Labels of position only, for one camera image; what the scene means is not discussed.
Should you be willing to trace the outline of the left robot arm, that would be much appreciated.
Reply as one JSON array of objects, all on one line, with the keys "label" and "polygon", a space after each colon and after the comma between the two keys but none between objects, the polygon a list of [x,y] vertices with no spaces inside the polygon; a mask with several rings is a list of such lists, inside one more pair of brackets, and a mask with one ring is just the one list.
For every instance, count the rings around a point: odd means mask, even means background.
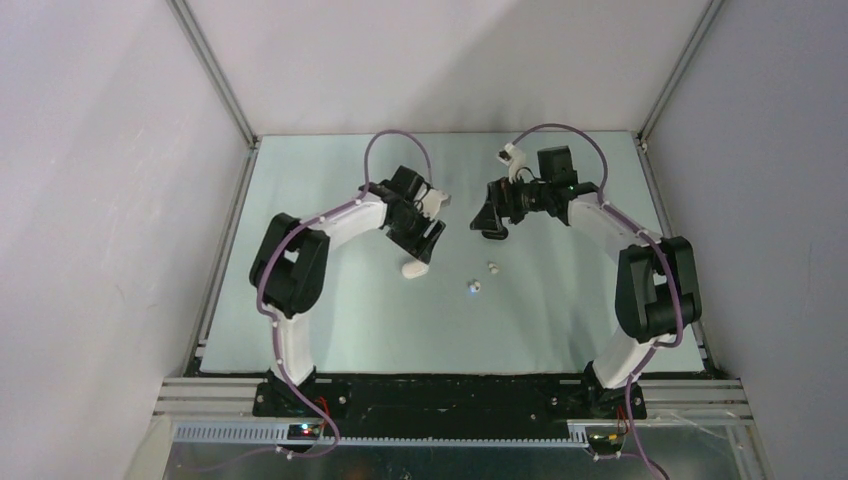
[{"label": "left robot arm", "polygon": [[401,268],[406,279],[429,270],[434,247],[445,229],[438,213],[448,193],[420,174],[399,167],[379,183],[360,187],[353,199],[309,219],[280,213],[272,218],[249,272],[257,291],[257,309],[269,317],[274,361],[271,371],[285,381],[277,402],[292,416],[304,416],[316,403],[315,388],[305,382],[315,371],[309,339],[309,312],[324,287],[330,253],[370,231],[382,230],[410,259]]}]

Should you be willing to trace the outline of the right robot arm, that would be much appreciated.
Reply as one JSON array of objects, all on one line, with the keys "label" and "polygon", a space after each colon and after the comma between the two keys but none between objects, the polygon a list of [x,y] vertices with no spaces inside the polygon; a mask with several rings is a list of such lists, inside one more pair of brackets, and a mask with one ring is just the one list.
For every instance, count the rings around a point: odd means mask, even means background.
[{"label": "right robot arm", "polygon": [[694,252],[683,237],[664,238],[604,199],[599,186],[581,182],[569,147],[538,151],[538,177],[525,181],[525,154],[506,144],[498,159],[505,177],[487,185],[486,199],[470,223],[489,240],[507,238],[510,225],[545,212],[581,232],[617,266],[614,310],[618,328],[589,365],[596,380],[581,392],[585,411],[606,418],[622,403],[619,388],[636,381],[654,351],[674,348],[702,307]]}]

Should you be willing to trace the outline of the white earbud charging case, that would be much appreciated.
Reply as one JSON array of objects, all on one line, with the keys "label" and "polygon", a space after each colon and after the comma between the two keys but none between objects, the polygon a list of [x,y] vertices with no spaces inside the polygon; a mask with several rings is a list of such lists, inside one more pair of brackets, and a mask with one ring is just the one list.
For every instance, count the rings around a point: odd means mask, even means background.
[{"label": "white earbud charging case", "polygon": [[427,274],[428,271],[429,265],[419,260],[409,261],[401,268],[401,274],[405,279],[419,278]]}]

